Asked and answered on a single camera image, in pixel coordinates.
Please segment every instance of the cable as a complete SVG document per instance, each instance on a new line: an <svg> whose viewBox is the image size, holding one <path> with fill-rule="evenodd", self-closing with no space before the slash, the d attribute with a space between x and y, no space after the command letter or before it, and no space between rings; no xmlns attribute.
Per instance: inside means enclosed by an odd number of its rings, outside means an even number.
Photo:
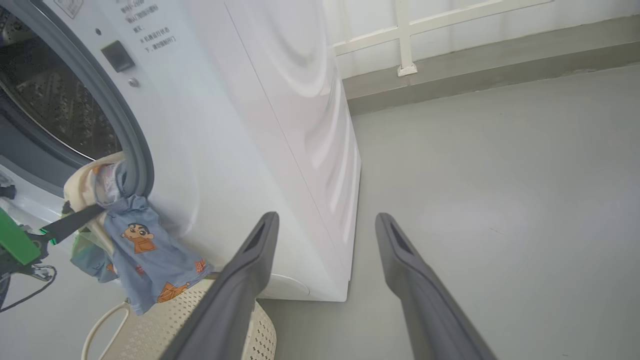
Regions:
<svg viewBox="0 0 640 360"><path fill-rule="evenodd" d="M27 301L27 300L31 299L32 297L34 297L34 296L38 295L39 293L43 292L43 291L44 291L46 288L48 288L51 284L53 284L53 280L55 280L55 279L56 279L56 275L58 274L58 271L56 270L56 268L54 268L54 267L53 267L53 266L51 266L51 265L44 265L44 266L40 266L40 268L50 268L50 269L53 269L53 276L51 277L51 280L50 280L49 282L47 282L46 284L44 284L44 286L42 286L42 288L40 288L39 290L36 290L36 291L35 291L34 293L32 293L31 295L29 295L29 296L27 296L27 297L24 297L24 298L22 298L22 299L20 299L20 300L18 300L18 301L16 301L16 302L14 302L13 304L11 304L11 305L9 305L9 306L7 306L7 307L3 308L3 309L0 309L0 313L2 313L3 311L7 311L7 310L9 310L9 309L11 309L12 307L16 307L16 306L20 305L21 303L23 303L23 302L25 302L25 301Z"/></svg>

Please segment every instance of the white railing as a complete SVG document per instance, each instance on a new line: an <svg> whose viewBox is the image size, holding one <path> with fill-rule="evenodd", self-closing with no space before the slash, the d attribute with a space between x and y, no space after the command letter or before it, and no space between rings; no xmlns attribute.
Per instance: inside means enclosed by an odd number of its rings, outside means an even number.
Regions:
<svg viewBox="0 0 640 360"><path fill-rule="evenodd" d="M553 0L489 0L480 4L439 13L438 15L425 17L415 21L409 21L409 0L395 0L396 26L374 31L355 38L351 38L350 35L349 17L346 12L345 1L346 0L342 0L340 2L340 19L348 39L333 45L335 54L347 54L366 47L400 39L401 65L398 68L398 76L404 76L418 72L411 56L410 37L412 35L438 28L444 28L445 26L459 24L465 21L479 19L481 17L509 12L511 10L550 3Z"/></svg>

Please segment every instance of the basket handle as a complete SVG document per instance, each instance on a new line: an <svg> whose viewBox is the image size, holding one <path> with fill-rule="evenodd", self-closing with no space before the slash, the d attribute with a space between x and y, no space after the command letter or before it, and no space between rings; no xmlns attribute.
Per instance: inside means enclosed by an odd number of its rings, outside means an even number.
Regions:
<svg viewBox="0 0 640 360"><path fill-rule="evenodd" d="M113 335L113 337L111 338L111 341L109 341L109 344L107 345L107 347L104 349L104 351L102 352L102 355L100 355L100 359L102 359L102 357L104 356L104 354L107 352L107 350L109 349L109 347L111 346L111 344L113 343L113 341L116 339L116 337L118 336L118 334L120 333L120 330L122 329L122 327L124 326L124 323L127 321L127 319L129 318L129 315L131 313L130 310L130 306L129 303L127 302L122 302L121 304L115 306L113 309L109 310L106 314L102 315L102 317L100 318L100 320L98 320L98 322L95 323L95 325L93 326L93 328L91 329L91 331L89 331L89 334L86 336L86 340L84 341L84 345L82 347L82 357L81 360L87 360L87 357L89 356L89 349L91 349L91 344L93 342L93 338L95 337L96 332L98 332L98 329L100 329L100 327L102 326L102 324L104 324L104 322L111 317L111 315L113 315L116 311L120 310L120 309L125 309L126 314L124 316L124 319L122 319L122 322L120 323L120 326L118 326L118 330L116 330L116 333Z"/></svg>

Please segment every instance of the white plastic basket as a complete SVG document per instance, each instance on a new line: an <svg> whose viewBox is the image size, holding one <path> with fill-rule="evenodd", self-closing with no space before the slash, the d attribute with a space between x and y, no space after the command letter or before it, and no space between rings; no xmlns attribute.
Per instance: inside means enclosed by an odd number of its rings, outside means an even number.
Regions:
<svg viewBox="0 0 640 360"><path fill-rule="evenodd" d="M98 329L120 309L126 312L125 318L100 360L158 360L212 283L213 280L204 279L178 297L154 305L141 316L134 315L133 308L126 302L114 307L98 320L87 335L82 360L87 360ZM273 323L256 302L242 359L273 360L275 352L276 331Z"/></svg>

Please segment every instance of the front-loading washing machine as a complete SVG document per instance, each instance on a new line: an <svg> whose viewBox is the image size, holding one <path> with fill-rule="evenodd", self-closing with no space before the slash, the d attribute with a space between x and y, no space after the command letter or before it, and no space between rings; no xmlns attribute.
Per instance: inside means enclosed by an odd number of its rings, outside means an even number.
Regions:
<svg viewBox="0 0 640 360"><path fill-rule="evenodd" d="M76 169L125 189L216 268L280 214L263 297L346 300L360 155L319 0L0 0L0 184L55 220Z"/></svg>

